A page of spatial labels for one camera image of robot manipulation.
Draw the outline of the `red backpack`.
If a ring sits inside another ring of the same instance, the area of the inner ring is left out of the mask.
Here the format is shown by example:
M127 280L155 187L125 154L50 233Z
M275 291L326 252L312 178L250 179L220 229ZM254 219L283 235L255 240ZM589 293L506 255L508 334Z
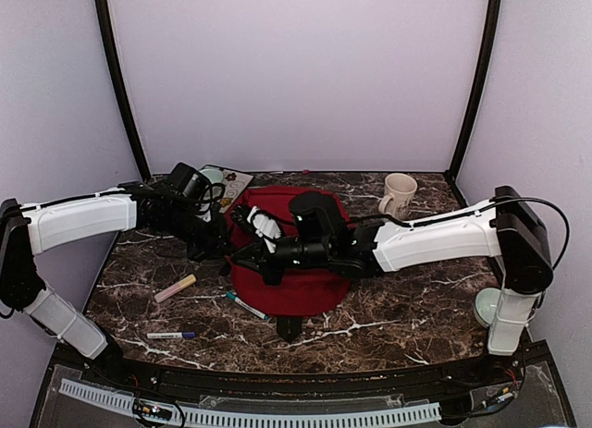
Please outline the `red backpack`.
M297 229L289 212L289 202L306 188L268 186L247 189L225 213L231 214L244 206L254 206L278 217L283 222L279 230L284 236L294 237ZM291 342L302 330L302 319L334 310L346 297L351 281L327 270L288 270L277 286L267 285L255 271L229 263L230 279L238 298L252 308L269 316L284 319L277 333Z

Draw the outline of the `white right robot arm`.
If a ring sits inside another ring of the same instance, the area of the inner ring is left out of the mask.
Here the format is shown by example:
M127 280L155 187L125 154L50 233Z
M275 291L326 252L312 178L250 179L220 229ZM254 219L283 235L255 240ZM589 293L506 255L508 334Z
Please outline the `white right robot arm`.
M283 202L285 217L248 199L229 211L233 224L252 239L231 261L275 287L298 270L363 278L425 263L499 257L503 275L487 353L472 366L480 385L492 385L506 373L507 357L518 349L559 262L550 255L546 226L532 202L501 186L493 198L459 211L402 221L386 214L347 219L338 199L319 190L290 196Z

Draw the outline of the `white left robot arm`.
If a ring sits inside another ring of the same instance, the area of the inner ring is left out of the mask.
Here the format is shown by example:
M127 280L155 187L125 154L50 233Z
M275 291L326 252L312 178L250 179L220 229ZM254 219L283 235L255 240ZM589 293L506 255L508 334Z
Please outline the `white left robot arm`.
M118 344L80 306L107 247L117 234L149 227L185 242L192 258L209 257L224 245L214 183L190 197L163 183L120 184L107 190L49 202L1 202L1 303L6 318L29 316L56 340L73 347L111 387L130 380Z

